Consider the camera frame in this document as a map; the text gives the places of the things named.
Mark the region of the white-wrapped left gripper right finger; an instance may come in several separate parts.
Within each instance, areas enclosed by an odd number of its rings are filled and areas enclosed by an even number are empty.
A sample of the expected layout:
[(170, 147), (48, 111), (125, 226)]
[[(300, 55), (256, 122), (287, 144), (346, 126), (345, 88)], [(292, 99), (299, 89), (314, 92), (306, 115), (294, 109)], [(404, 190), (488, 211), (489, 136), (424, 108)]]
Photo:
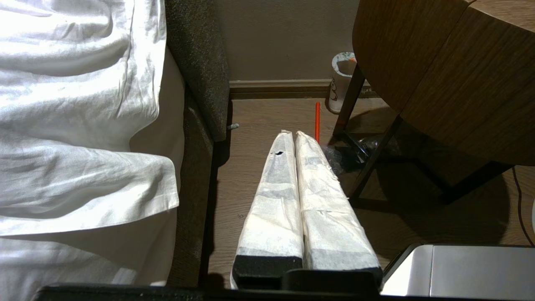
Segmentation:
[(383, 271), (378, 257), (321, 146), (304, 132), (296, 135), (305, 267), (369, 272), (381, 288)]

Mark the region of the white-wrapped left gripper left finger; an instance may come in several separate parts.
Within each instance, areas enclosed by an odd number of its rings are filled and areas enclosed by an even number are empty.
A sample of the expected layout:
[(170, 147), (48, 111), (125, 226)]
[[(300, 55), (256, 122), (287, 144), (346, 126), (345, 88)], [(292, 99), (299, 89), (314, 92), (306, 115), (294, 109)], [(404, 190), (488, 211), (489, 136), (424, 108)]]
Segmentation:
[(267, 155), (232, 265), (233, 289), (279, 289), (303, 268), (303, 223), (293, 135), (281, 131)]

